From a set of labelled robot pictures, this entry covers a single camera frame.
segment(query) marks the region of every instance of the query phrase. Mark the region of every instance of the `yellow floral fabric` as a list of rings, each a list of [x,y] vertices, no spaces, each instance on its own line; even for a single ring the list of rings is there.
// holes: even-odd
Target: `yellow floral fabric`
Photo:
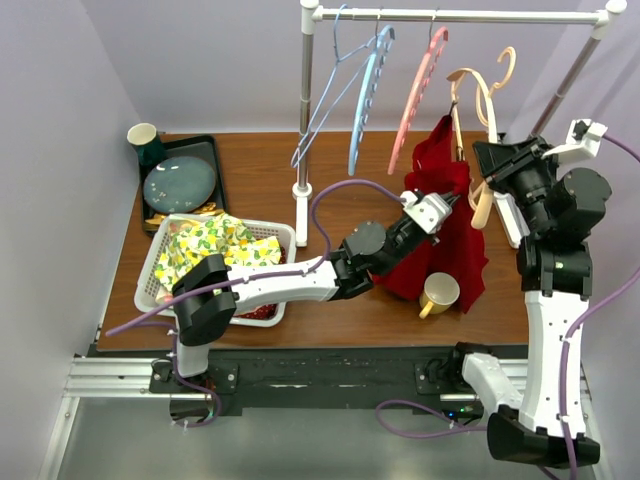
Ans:
[[[155,269],[156,278],[169,292],[200,260],[214,253],[224,255],[227,265],[257,267],[280,263],[276,237],[258,240],[241,220],[226,213],[173,230]]]

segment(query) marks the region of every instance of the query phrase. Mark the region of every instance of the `white basket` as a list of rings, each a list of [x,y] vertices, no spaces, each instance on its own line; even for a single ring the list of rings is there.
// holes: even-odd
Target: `white basket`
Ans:
[[[201,215],[180,215],[182,218],[192,218],[195,220],[202,220]],[[164,247],[169,243],[169,218],[163,220],[160,224],[160,228],[153,237],[151,242],[151,248],[147,253],[147,258],[142,266],[140,277],[138,278],[138,286],[136,287],[136,293],[133,297],[133,303],[136,308],[141,312],[148,312],[158,306],[156,303],[156,295],[160,288],[160,282],[154,275],[156,265],[160,259],[160,254],[164,250]],[[242,220],[246,227],[256,236],[256,238],[266,238],[276,236],[278,242],[284,247],[287,255],[287,263],[295,262],[296,258],[296,232],[289,225],[282,223],[260,222],[258,220]],[[284,316],[284,308],[286,302],[279,303],[276,307],[276,313],[273,318],[267,320],[254,320],[252,318],[239,318],[233,317],[231,324],[233,325],[247,325],[250,327],[272,327],[276,325]],[[173,308],[163,310],[159,315],[167,317],[175,317]]]

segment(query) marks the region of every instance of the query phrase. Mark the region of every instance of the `green mug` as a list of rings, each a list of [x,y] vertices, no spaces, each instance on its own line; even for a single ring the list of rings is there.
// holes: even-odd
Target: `green mug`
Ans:
[[[127,132],[127,141],[138,153],[138,162],[142,166],[155,167],[167,158],[158,130],[150,123],[139,123],[131,127]]]

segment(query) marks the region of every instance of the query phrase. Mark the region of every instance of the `mug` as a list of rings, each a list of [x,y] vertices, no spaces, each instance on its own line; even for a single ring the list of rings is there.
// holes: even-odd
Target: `mug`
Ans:
[[[154,167],[167,158],[158,130],[150,123],[139,123],[127,132],[127,141],[138,153],[138,162],[145,167]]]
[[[460,296],[460,285],[447,273],[432,273],[424,282],[420,295],[420,318],[442,313],[456,303]]]

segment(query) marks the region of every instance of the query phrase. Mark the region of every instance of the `cream colored cup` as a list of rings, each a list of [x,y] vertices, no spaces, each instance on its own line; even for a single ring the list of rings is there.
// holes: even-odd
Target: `cream colored cup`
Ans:
[[[420,295],[420,318],[429,314],[442,313],[456,303],[460,296],[460,285],[447,273],[432,273],[424,282]]]

